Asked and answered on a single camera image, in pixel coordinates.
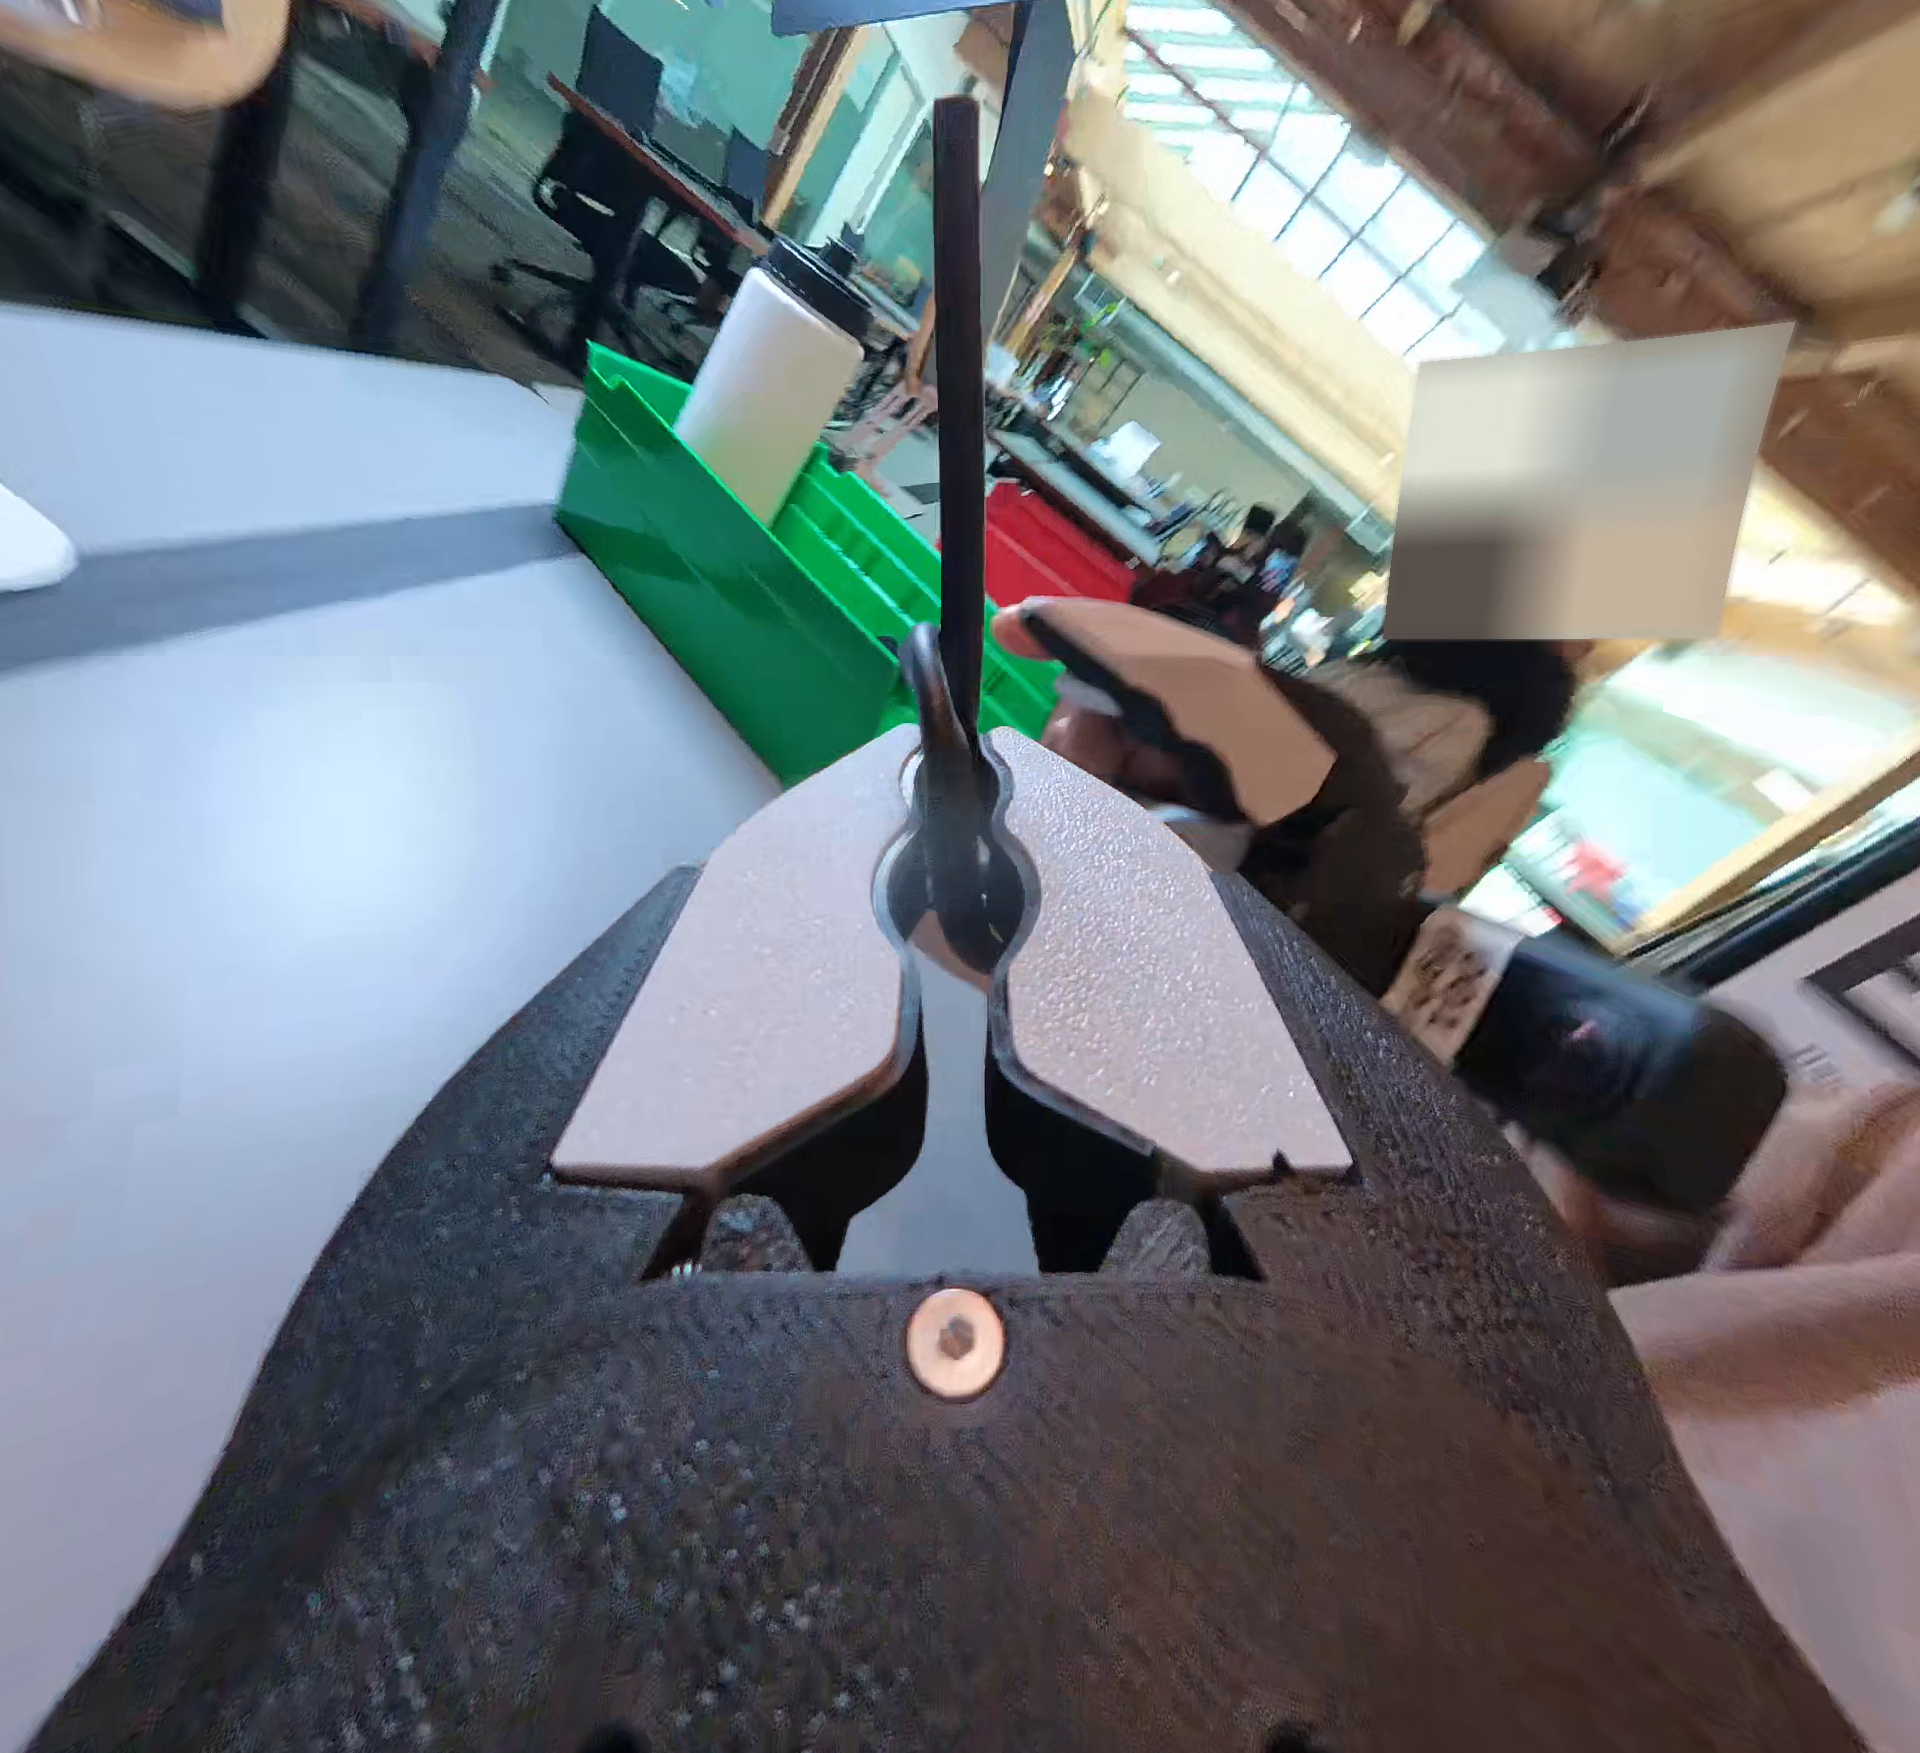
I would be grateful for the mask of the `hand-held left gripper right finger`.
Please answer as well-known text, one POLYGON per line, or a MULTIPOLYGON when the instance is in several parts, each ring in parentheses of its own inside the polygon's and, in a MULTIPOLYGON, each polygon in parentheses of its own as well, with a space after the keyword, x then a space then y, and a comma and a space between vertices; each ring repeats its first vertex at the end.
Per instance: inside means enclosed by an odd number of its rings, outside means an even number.
POLYGON ((1220 881, 1157 815, 988 734, 1021 923, 996 966, 989 1148, 1040 1266, 1099 1266, 1143 1202, 1205 1214, 1356 1164, 1220 881))

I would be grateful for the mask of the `red open-front bin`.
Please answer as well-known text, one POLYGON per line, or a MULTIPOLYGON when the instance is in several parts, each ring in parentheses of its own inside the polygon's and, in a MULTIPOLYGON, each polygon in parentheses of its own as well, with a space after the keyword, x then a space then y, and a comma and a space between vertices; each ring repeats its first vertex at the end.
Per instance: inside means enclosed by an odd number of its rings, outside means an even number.
POLYGON ((1134 568, 1016 481, 998 481, 985 501, 985 592, 998 610, 1031 599, 1099 599, 1130 605, 1134 568))

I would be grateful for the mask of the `white bottle with black cap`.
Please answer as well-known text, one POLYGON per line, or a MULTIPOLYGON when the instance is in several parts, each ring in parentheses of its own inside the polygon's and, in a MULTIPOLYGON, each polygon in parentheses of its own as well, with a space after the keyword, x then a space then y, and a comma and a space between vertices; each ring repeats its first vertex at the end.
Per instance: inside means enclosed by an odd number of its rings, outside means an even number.
POLYGON ((851 390, 871 320, 834 262, 782 238, 736 285, 675 434, 762 524, 851 390))

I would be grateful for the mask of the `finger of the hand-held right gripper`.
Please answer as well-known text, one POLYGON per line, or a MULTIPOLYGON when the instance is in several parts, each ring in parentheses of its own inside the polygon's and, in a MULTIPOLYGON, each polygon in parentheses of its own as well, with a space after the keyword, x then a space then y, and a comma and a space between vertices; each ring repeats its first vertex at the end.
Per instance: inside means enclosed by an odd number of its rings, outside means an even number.
POLYGON ((1122 717, 1117 701, 1099 686, 1070 672, 1056 677, 1043 748, 1157 818, 1213 871, 1244 869, 1255 828, 1238 818, 1232 802, 1220 805, 1208 780, 1196 778, 1184 757, 1134 734, 1122 717))
POLYGON ((1009 655, 1052 662, 1107 693, 1134 734, 1184 757, 1251 828, 1305 811, 1338 766, 1251 650, 1170 615, 1099 599, 1031 599, 998 610, 996 639, 1009 655))

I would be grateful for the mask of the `black office chair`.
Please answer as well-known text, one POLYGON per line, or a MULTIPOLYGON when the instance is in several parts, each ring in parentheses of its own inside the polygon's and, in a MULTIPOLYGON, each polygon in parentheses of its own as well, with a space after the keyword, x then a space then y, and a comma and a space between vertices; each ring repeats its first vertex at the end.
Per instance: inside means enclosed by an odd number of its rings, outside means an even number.
POLYGON ((638 293, 698 300, 701 270, 661 233, 647 232, 647 213, 661 206, 671 225, 678 201, 638 157, 627 155, 595 121, 604 115, 622 138, 647 139, 655 129, 664 67, 622 34, 604 13, 592 13, 583 57, 573 92, 585 112, 564 107, 561 139, 533 179, 533 206, 564 232, 585 258, 583 279, 537 262, 506 260, 496 279, 513 275, 564 289, 570 297, 565 353, 580 357, 611 320, 634 304, 638 293))

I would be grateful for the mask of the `black light stand pole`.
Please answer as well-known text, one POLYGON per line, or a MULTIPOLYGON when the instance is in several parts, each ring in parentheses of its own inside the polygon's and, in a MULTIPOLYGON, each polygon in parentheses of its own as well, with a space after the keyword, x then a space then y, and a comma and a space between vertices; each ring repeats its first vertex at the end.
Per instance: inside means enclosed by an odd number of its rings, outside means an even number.
POLYGON ((395 185, 351 320, 351 349, 385 353, 395 344, 410 285, 428 260, 430 233, 453 157, 469 125, 476 77, 503 0, 453 0, 436 63, 418 87, 395 185))

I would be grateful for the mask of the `dark top work table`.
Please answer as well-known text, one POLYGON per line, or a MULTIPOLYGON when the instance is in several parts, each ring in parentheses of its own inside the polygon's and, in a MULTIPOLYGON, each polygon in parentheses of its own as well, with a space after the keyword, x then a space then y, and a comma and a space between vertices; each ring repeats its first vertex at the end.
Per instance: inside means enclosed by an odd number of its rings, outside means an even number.
POLYGON ((1139 568, 1160 563, 1166 541, 1178 534, 1156 508, 1122 492, 1107 477, 1082 467, 1075 458, 1063 458, 1031 435, 994 428, 988 434, 988 458, 998 481, 1019 481, 1032 492, 1043 492, 1050 504, 1139 568))

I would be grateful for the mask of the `framed poster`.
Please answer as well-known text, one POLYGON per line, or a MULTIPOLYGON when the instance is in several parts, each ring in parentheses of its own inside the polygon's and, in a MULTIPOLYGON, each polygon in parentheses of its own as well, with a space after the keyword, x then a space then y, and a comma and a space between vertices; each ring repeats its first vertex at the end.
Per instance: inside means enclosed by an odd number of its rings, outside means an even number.
POLYGON ((1918 1076, 1918 918, 1810 972, 1806 987, 1855 1036, 1918 1076))

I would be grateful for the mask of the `wooden top office desk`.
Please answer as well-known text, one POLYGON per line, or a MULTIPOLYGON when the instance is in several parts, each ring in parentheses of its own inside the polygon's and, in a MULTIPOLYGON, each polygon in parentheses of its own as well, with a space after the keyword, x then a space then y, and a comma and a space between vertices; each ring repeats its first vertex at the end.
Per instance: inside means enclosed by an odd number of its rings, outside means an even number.
POLYGON ((600 340, 627 343, 644 293, 686 303, 698 324, 715 327, 770 245, 756 213, 561 77, 546 90, 564 124, 534 206, 588 258, 573 292, 570 363, 580 364, 600 340))
POLYGON ((437 46, 376 0, 294 0, 274 68, 223 112, 206 208, 190 258, 200 310, 226 334, 265 330, 245 314, 245 292, 267 228, 278 159, 294 124, 294 77, 302 57, 321 60, 351 87, 398 107, 415 129, 437 46))

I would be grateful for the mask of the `dark tilted board on stand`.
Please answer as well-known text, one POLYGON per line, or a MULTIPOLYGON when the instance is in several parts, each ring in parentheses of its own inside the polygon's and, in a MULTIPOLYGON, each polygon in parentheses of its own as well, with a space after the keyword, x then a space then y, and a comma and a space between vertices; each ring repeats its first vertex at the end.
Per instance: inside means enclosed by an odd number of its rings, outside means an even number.
POLYGON ((994 336, 1043 195, 1043 171, 1062 135, 1075 68, 1066 0, 1025 0, 1013 9, 1013 44, 1001 117, 978 206, 978 310, 994 336))

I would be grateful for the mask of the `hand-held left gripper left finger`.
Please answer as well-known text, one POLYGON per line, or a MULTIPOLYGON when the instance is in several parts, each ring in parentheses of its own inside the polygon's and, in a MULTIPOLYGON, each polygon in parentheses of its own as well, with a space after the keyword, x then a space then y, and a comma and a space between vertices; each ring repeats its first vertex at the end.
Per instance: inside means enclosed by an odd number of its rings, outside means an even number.
POLYGON ((551 1150, 554 1178, 701 1214, 762 1197, 809 1261, 839 1261, 925 1134, 898 1098, 917 987, 877 911, 917 753, 878 734, 715 848, 551 1150))

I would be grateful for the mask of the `green plastic bin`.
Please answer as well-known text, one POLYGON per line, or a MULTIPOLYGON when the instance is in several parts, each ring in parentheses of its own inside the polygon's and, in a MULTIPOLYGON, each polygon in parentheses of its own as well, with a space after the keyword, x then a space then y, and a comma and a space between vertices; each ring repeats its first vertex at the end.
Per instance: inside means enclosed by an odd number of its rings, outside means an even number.
POLYGON ((912 723, 897 650, 942 558, 817 448, 762 524, 675 434, 688 384, 588 344, 565 538, 784 785, 912 723))

